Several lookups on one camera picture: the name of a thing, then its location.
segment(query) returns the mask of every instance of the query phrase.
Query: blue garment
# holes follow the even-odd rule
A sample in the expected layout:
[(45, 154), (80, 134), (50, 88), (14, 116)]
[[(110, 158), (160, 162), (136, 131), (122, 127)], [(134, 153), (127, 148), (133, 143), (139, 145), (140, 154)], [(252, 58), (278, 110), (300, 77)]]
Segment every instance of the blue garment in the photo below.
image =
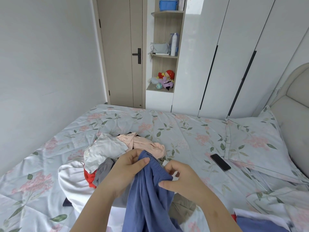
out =
[(236, 221), (243, 232), (288, 232), (286, 228), (269, 220), (256, 220), (238, 216)]
[(147, 151), (142, 151), (138, 159), (145, 157), (149, 157), (150, 162), (135, 175), (122, 232), (182, 232), (177, 221), (168, 216), (174, 192), (158, 185), (173, 177)]

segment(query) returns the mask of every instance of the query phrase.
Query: teal ball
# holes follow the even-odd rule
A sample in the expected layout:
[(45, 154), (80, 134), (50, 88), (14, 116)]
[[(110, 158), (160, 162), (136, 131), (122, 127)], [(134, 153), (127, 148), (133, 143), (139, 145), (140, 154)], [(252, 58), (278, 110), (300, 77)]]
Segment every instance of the teal ball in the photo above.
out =
[(162, 88), (163, 88), (163, 85), (162, 85), (161, 83), (158, 83), (158, 84), (156, 85), (156, 88), (157, 88), (157, 89), (162, 89)]

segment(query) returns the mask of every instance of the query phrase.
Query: person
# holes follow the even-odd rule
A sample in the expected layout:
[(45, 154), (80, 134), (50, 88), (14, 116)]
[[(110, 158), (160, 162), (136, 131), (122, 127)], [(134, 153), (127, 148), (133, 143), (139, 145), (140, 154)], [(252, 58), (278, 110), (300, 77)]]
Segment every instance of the person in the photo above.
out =
[[(86, 203), (71, 232), (106, 231), (109, 213), (115, 198), (119, 197), (132, 182), (134, 176), (145, 167), (150, 159), (138, 160), (141, 149), (133, 149), (123, 154), (115, 163), (106, 178), (99, 184)], [(241, 232), (220, 199), (202, 182), (195, 171), (187, 164), (171, 160), (165, 170), (177, 181), (161, 181), (159, 186), (178, 192), (195, 202), (202, 210), (211, 232)]]

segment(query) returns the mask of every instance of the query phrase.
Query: fingernail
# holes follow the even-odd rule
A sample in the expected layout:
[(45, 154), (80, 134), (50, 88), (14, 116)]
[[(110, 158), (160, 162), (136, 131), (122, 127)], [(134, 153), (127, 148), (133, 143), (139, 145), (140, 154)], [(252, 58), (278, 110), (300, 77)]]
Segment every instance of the fingernail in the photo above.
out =
[(148, 163), (149, 163), (149, 161), (150, 161), (150, 158), (149, 158), (149, 157), (144, 158), (144, 162), (145, 162), (146, 164), (148, 164)]

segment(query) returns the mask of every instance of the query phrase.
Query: person's left hand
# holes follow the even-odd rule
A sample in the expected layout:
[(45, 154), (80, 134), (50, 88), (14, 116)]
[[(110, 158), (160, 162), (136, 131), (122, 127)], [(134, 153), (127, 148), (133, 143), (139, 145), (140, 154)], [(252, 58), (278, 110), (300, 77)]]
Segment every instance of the person's left hand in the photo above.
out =
[(141, 149), (133, 149), (120, 156), (99, 187), (111, 190), (115, 198), (121, 196), (134, 176), (150, 161), (149, 157), (137, 161), (141, 152)]

